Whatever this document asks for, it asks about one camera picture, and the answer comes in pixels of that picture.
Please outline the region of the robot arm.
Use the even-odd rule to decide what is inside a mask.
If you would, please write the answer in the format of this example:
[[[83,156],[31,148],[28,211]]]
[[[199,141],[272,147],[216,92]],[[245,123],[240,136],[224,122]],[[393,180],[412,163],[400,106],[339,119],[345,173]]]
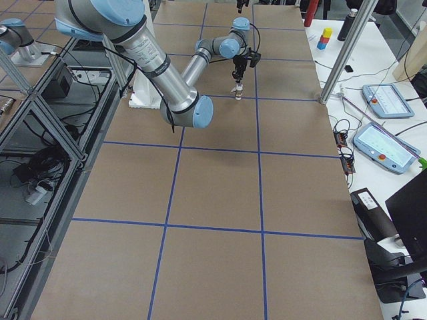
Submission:
[[[194,87],[215,56],[233,59],[248,51],[250,22],[245,17],[233,20],[223,37],[202,39],[183,73],[155,40],[147,27],[142,1],[57,1],[55,23],[61,33],[88,41],[108,38],[125,49],[137,68],[159,90],[161,114],[172,126],[205,128],[213,118],[210,97]]]

